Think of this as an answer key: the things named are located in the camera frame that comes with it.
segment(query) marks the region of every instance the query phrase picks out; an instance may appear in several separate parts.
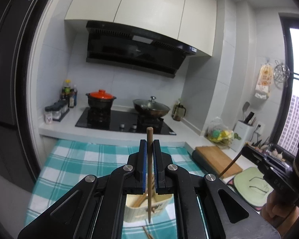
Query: wooden cutting board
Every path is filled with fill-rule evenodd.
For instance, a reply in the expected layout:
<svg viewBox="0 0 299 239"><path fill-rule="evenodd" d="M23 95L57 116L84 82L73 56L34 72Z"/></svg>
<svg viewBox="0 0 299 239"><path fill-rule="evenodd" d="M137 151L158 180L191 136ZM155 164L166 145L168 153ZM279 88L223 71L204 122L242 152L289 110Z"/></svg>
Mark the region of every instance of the wooden cutting board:
<svg viewBox="0 0 299 239"><path fill-rule="evenodd" d="M216 146L196 147L196 150L218 174L220 174L232 161L232 159ZM238 164L234 163L228 171L224 173L222 178L227 178L240 172L242 172L242 169Z"/></svg>

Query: blue gripper pad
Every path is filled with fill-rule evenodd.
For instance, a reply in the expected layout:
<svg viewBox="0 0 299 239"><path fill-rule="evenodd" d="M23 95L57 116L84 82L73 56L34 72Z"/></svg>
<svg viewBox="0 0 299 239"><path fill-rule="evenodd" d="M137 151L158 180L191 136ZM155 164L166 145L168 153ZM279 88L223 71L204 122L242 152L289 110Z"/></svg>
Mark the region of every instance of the blue gripper pad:
<svg viewBox="0 0 299 239"><path fill-rule="evenodd" d="M144 143L144 159L143 159L143 193L146 189L146 170L147 170L147 142Z"/></svg>
<svg viewBox="0 0 299 239"><path fill-rule="evenodd" d="M158 181L157 181L156 153L155 153L154 143L153 143L153 167L154 167L155 191L157 191Z"/></svg>

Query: metal screw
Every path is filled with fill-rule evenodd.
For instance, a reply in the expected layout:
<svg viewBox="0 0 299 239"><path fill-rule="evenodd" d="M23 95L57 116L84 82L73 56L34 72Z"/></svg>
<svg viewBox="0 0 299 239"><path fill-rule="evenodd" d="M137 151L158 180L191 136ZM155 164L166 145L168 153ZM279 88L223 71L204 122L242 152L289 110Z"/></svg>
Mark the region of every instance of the metal screw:
<svg viewBox="0 0 299 239"><path fill-rule="evenodd" d="M207 174L206 175L206 179L209 180L210 182L213 182L214 180L216 180L216 177L214 174Z"/></svg>
<svg viewBox="0 0 299 239"><path fill-rule="evenodd" d="M133 170L133 166L130 165L130 164L126 164L126 165L123 166L123 170L124 171L131 171L131 170Z"/></svg>
<svg viewBox="0 0 299 239"><path fill-rule="evenodd" d="M94 175L88 175L85 177L86 182L94 182L95 181L95 176Z"/></svg>
<svg viewBox="0 0 299 239"><path fill-rule="evenodd" d="M170 164L170 165L168 165L168 167L167 167L169 170L171 170L171 171L175 171L175 170L177 170L177 165L176 164Z"/></svg>

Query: electrical outlet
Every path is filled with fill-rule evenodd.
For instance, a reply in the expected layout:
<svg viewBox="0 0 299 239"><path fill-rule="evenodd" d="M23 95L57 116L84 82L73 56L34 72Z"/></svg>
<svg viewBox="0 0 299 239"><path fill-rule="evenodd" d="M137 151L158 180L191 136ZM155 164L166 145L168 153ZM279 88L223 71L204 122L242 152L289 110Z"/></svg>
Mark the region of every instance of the electrical outlet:
<svg viewBox="0 0 299 239"><path fill-rule="evenodd" d="M256 127L258 127L259 125L260 125L260 127L255 132L258 133L259 135L262 135L262 133L265 130L265 124L259 121L257 123Z"/></svg>

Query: orange pot lid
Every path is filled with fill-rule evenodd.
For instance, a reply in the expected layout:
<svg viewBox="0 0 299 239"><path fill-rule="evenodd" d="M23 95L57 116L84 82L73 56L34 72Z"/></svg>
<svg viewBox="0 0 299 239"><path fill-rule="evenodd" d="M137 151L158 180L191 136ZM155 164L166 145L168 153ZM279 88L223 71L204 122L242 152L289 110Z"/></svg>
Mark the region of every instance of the orange pot lid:
<svg viewBox="0 0 299 239"><path fill-rule="evenodd" d="M105 90L98 90L98 92L92 92L90 93L90 96L104 100L113 99L114 97L112 94L106 93Z"/></svg>

